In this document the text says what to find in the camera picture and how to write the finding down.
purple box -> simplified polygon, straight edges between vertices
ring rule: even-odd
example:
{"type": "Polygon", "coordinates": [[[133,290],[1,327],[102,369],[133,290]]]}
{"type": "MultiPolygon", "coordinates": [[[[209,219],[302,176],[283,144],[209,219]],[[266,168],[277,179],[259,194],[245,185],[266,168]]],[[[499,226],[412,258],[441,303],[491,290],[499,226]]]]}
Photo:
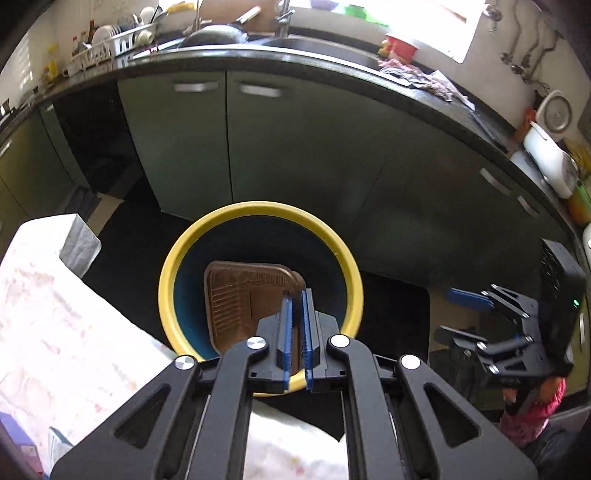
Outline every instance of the purple box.
{"type": "Polygon", "coordinates": [[[36,473],[39,474],[39,476],[42,476],[43,466],[41,465],[41,460],[39,460],[35,442],[31,440],[29,435],[25,433],[17,421],[13,419],[8,413],[3,413],[0,411],[0,422],[2,425],[4,425],[4,428],[8,432],[8,435],[12,439],[14,445],[22,453],[25,461],[36,473]]]}

white appliance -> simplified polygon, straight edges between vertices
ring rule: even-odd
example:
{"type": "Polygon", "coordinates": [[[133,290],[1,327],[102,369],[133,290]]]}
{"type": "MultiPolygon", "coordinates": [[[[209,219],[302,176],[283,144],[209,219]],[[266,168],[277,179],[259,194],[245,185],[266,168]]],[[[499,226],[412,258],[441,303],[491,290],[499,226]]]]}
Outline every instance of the white appliance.
{"type": "Polygon", "coordinates": [[[573,110],[560,90],[554,90],[546,95],[535,114],[535,122],[555,142],[564,138],[572,121],[573,110]]]}
{"type": "Polygon", "coordinates": [[[583,230],[583,248],[587,256],[587,262],[591,265],[591,223],[583,230]]]}
{"type": "Polygon", "coordinates": [[[533,157],[544,179],[562,199],[569,198],[577,186],[579,169],[571,156],[562,151],[548,133],[532,122],[523,146],[533,157]]]}

white cloth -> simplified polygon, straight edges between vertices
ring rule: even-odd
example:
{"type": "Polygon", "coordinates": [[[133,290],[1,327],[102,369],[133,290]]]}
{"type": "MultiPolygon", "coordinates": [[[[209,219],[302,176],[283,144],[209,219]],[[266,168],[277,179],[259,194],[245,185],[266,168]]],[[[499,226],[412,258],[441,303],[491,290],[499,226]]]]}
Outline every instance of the white cloth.
{"type": "MultiPolygon", "coordinates": [[[[61,215],[22,225],[0,265],[0,411],[46,470],[50,427],[75,445],[175,357],[82,283],[99,250],[61,215]]],[[[346,480],[345,443],[254,402],[244,478],[346,480]]]]}

blue gripper pad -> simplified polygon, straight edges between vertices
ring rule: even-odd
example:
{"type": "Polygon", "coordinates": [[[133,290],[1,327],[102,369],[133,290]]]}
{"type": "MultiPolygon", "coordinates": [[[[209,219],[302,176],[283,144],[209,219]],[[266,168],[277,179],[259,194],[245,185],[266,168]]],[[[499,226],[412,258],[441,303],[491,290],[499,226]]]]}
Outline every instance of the blue gripper pad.
{"type": "Polygon", "coordinates": [[[447,301],[468,309],[481,310],[483,312],[492,310],[495,304],[489,297],[471,291],[450,288],[447,291],[447,301]]]}
{"type": "Polygon", "coordinates": [[[285,322],[285,335],[283,336],[283,390],[289,390],[291,372],[291,332],[293,329],[294,302],[291,297],[283,299],[282,320],[285,322]]]}
{"type": "Polygon", "coordinates": [[[314,377],[312,376],[312,369],[314,368],[313,350],[312,350],[312,334],[311,325],[308,313],[308,298],[306,291],[301,293],[301,354],[304,360],[304,372],[306,374],[306,388],[310,390],[314,377]]]}

kitchen counter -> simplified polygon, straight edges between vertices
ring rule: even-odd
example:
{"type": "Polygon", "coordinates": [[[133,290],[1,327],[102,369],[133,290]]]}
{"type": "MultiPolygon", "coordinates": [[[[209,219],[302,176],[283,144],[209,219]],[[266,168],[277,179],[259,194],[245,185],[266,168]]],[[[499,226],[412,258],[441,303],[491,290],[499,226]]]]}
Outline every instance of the kitchen counter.
{"type": "MultiPolygon", "coordinates": [[[[584,260],[586,257],[580,240],[580,232],[574,226],[566,209],[552,189],[541,178],[535,164],[527,156],[519,157],[518,161],[510,161],[474,122],[463,104],[457,100],[452,103],[445,102],[428,92],[405,87],[389,75],[313,53],[248,44],[190,47],[163,51],[144,57],[138,57],[137,52],[131,52],[85,72],[80,72],[38,98],[31,106],[19,112],[11,123],[0,132],[0,144],[11,135],[36,106],[47,107],[62,96],[91,85],[107,80],[121,80],[155,73],[229,70],[272,73],[313,80],[349,90],[406,111],[444,131],[506,172],[544,206],[565,230],[570,231],[579,262],[589,273],[589,267],[584,260]]],[[[507,144],[510,143],[511,132],[505,130],[505,127],[495,124],[493,119],[487,118],[482,112],[479,112],[479,115],[493,126],[507,144]]]]}

